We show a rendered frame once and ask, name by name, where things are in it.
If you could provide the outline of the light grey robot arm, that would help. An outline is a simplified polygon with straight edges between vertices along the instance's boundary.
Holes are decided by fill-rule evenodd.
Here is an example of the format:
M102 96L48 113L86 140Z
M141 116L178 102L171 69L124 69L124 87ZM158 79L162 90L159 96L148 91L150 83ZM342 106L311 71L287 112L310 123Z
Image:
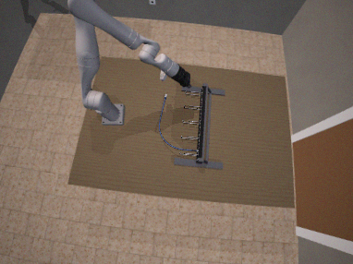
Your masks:
M157 66L165 72L171 67L172 60L165 54L159 54L156 57L160 51L158 42L139 35L128 25L107 14L94 1L67 1L76 27L76 56L81 99L85 108L95 110L96 113L109 121L115 121L120 113L111 103L109 97L104 92L91 89L91 82L100 68L99 48L94 26L104 30L132 50L136 50L144 43L139 54L143 63Z

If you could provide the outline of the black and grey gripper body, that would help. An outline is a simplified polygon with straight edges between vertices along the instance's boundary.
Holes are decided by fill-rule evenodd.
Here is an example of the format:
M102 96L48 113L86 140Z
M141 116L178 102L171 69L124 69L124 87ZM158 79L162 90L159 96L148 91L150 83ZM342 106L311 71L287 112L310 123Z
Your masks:
M161 70L160 80L165 81L167 76L172 78L174 81L177 81L182 87L189 86L190 73L185 71L184 68L173 60L171 67L167 71L164 72Z

